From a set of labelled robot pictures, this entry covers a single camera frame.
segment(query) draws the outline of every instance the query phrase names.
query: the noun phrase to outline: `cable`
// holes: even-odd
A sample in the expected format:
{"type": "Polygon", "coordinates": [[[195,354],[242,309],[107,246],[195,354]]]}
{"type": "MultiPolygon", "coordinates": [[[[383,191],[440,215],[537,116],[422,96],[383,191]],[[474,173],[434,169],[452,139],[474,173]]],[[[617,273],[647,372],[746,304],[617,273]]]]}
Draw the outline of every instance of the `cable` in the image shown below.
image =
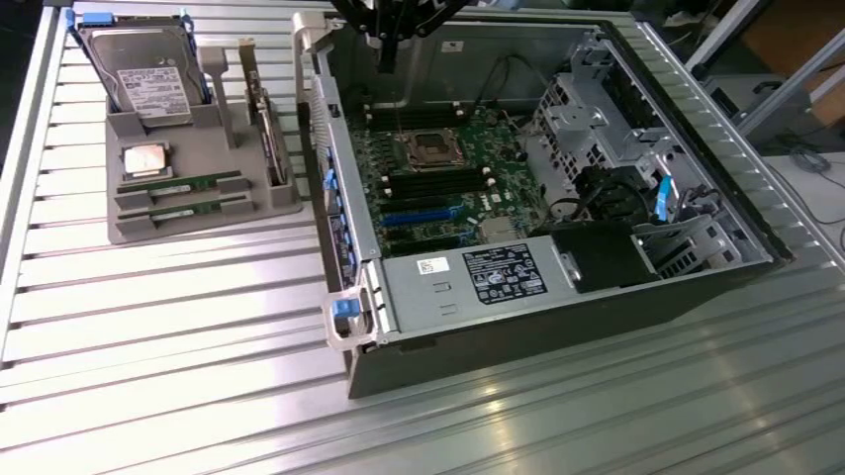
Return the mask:
{"type": "Polygon", "coordinates": [[[497,89],[497,93],[494,94],[494,100],[499,99],[499,95],[502,94],[502,91],[505,90],[505,86],[507,85],[507,81],[511,76],[511,63],[510,63],[511,59],[515,59],[518,62],[521,62],[535,73],[538,80],[541,84],[543,85],[543,90],[547,88],[547,81],[545,80],[543,73],[541,72],[538,67],[531,64],[531,62],[526,59],[526,57],[515,53],[506,54],[503,56],[497,57],[497,60],[493,63],[493,67],[490,68],[490,72],[487,73],[487,77],[484,78],[484,83],[480,86],[480,91],[478,92],[478,96],[475,97],[472,108],[478,107],[478,105],[480,104],[484,98],[484,92],[487,92],[487,87],[490,87],[490,81],[493,79],[493,75],[497,72],[497,69],[499,68],[499,65],[502,64],[502,62],[505,62],[505,75],[502,78],[502,83],[499,85],[499,88],[497,89]]]}
{"type": "Polygon", "coordinates": [[[549,205],[547,211],[545,212],[543,224],[547,223],[549,218],[551,217],[551,209],[555,205],[559,205],[561,203],[570,203],[573,205],[577,205],[578,203],[581,203],[581,200],[578,200],[577,198],[559,198],[554,200],[549,205]]]}
{"type": "Polygon", "coordinates": [[[792,163],[794,163],[794,166],[808,173],[822,174],[832,166],[824,156],[802,146],[797,146],[789,150],[789,159],[792,163]]]}
{"type": "Polygon", "coordinates": [[[598,195],[602,193],[602,191],[605,191],[605,187],[607,185],[621,186],[622,188],[625,188],[625,190],[629,193],[631,193],[634,195],[634,197],[639,201],[639,205],[641,205],[641,207],[643,209],[643,213],[646,214],[646,221],[647,221],[649,218],[651,217],[651,207],[649,206],[649,202],[646,201],[646,197],[639,192],[639,190],[634,187],[634,185],[631,185],[630,183],[627,183],[625,181],[621,181],[621,180],[614,180],[614,181],[610,181],[610,182],[606,182],[606,183],[602,183],[601,185],[598,185],[598,187],[593,190],[593,193],[590,193],[583,200],[578,201],[578,207],[575,208],[575,211],[571,212],[571,215],[569,215],[569,218],[574,221],[578,218],[578,216],[581,216],[581,213],[583,213],[583,210],[586,209],[589,204],[593,202],[593,200],[595,200],[595,198],[598,198],[598,195]]]}
{"type": "Polygon", "coordinates": [[[667,47],[673,47],[674,45],[681,43],[683,40],[686,40],[689,38],[689,35],[691,35],[691,32],[686,32],[677,40],[673,40],[671,43],[666,43],[665,45],[667,47]]]}
{"type": "Polygon", "coordinates": [[[818,72],[829,71],[830,69],[836,69],[840,66],[845,66],[845,61],[834,62],[829,66],[824,66],[821,69],[818,69],[818,72]]]}
{"type": "MultiPolygon", "coordinates": [[[[838,162],[838,161],[828,161],[829,163],[837,163],[837,164],[845,164],[844,162],[838,162]]],[[[825,221],[818,219],[818,217],[816,216],[816,213],[813,213],[813,210],[809,208],[809,205],[806,204],[806,201],[804,200],[804,197],[801,196],[801,194],[798,193],[797,189],[794,188],[794,186],[792,186],[792,183],[789,183],[789,181],[786,180],[785,176],[782,173],[778,172],[778,170],[766,163],[766,167],[769,168],[769,170],[778,176],[778,178],[781,179],[781,184],[792,191],[792,195],[796,199],[796,201],[798,202],[798,206],[804,209],[804,212],[809,215],[809,217],[820,224],[820,225],[838,225],[840,223],[845,223],[845,217],[838,218],[836,220],[830,220],[830,221],[825,221]]],[[[842,185],[842,183],[840,183],[838,181],[833,180],[830,177],[825,176],[821,172],[817,173],[818,176],[821,176],[825,180],[830,181],[833,184],[836,184],[836,186],[838,186],[840,188],[845,189],[845,185],[842,185]]],[[[840,249],[842,249],[842,251],[845,251],[845,227],[842,227],[842,230],[840,232],[840,249]]]]}

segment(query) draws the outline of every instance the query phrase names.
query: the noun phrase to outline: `metal bracket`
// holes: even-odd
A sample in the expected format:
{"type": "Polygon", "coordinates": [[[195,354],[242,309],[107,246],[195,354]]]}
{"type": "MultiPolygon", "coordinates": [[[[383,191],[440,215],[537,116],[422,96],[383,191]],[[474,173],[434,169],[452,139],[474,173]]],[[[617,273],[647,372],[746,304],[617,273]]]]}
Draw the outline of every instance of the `metal bracket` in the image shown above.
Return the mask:
{"type": "Polygon", "coordinates": [[[294,13],[294,83],[296,85],[296,102],[307,102],[304,97],[304,78],[302,71],[302,54],[314,52],[322,40],[328,36],[334,26],[328,25],[322,12],[294,13]]]}

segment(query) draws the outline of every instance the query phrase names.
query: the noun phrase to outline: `hard drive label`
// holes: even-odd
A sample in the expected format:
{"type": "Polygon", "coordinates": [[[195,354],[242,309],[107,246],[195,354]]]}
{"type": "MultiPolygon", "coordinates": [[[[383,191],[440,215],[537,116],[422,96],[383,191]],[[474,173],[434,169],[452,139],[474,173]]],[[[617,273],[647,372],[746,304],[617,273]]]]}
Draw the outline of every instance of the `hard drive label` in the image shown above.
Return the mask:
{"type": "Polygon", "coordinates": [[[177,68],[121,69],[117,75],[141,119],[189,113],[177,68]]]}
{"type": "Polygon", "coordinates": [[[464,252],[463,261],[484,305],[547,292],[527,244],[464,252]]]}

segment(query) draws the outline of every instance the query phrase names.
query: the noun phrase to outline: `aluminum workbench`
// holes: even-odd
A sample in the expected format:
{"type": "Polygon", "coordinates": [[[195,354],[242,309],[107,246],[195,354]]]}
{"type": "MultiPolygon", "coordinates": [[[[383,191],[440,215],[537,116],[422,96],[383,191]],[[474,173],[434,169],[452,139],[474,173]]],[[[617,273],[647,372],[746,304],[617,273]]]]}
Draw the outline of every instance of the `aluminum workbench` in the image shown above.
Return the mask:
{"type": "MultiPolygon", "coordinates": [[[[231,62],[234,40],[256,39],[288,147],[302,150],[290,18],[327,4],[73,6],[179,7],[197,41],[232,48],[231,62]]],[[[60,18],[45,10],[0,182],[0,473],[845,471],[842,260],[761,163],[725,158],[798,256],[790,267],[670,325],[348,401],[318,315],[308,205],[108,243],[104,91],[60,18]]],[[[642,34],[627,15],[614,23],[642,34]]],[[[300,154],[295,164],[307,196],[300,154]]]]}

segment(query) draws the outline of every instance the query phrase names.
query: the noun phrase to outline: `blue latch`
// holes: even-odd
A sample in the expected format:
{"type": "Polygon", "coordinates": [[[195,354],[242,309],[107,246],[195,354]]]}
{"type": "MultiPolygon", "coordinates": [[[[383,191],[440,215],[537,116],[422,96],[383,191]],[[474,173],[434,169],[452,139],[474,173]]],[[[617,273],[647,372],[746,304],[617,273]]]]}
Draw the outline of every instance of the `blue latch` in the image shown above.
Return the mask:
{"type": "Polygon", "coordinates": [[[76,28],[76,12],[73,12],[69,8],[64,10],[64,22],[68,30],[73,30],[76,28]]]}
{"type": "Polygon", "coordinates": [[[328,168],[328,171],[326,171],[326,176],[322,179],[322,189],[323,190],[338,189],[338,180],[334,177],[334,168],[328,168]]]}
{"type": "Polygon", "coordinates": [[[360,303],[355,299],[335,300],[331,302],[331,317],[344,320],[360,315],[360,303]]]}
{"type": "Polygon", "coordinates": [[[667,203],[669,203],[669,192],[671,191],[671,175],[666,175],[663,180],[661,181],[661,187],[658,189],[658,201],[655,202],[655,214],[658,215],[658,219],[666,221],[669,218],[667,213],[667,203]]]}
{"type": "Polygon", "coordinates": [[[81,14],[81,25],[85,27],[111,27],[113,24],[115,16],[108,12],[81,14]]]}

